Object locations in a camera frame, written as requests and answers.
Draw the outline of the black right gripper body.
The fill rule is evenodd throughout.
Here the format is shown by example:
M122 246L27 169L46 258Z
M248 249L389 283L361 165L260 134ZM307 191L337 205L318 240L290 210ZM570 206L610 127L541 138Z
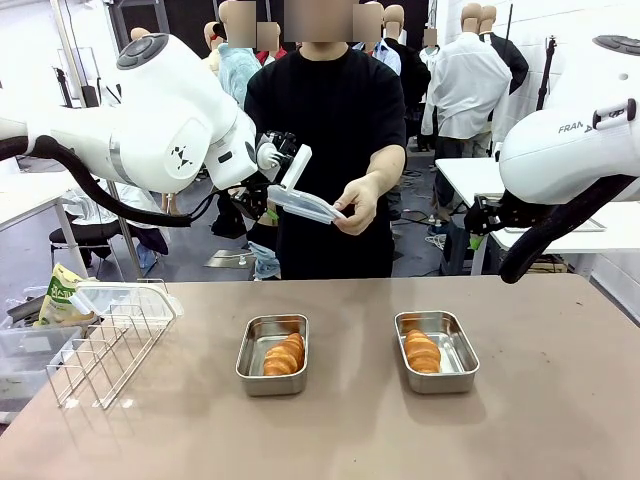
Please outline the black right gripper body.
M464 216L464 228L469 234L485 236L505 228L501 219L504 193L480 193Z

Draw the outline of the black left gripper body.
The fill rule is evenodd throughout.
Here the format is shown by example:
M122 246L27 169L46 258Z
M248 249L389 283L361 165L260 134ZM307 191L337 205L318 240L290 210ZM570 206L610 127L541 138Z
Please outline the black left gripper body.
M257 221L268 209L268 187L266 180L247 183L233 188L233 204L245 217Z

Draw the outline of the person's left hand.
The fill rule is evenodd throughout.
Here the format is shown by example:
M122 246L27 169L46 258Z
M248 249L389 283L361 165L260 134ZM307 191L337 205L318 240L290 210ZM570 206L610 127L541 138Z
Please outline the person's left hand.
M337 228L352 236L363 233L376 215L378 198L379 188L373 173L349 182L334 208L340 212L353 208L353 214L336 219Z

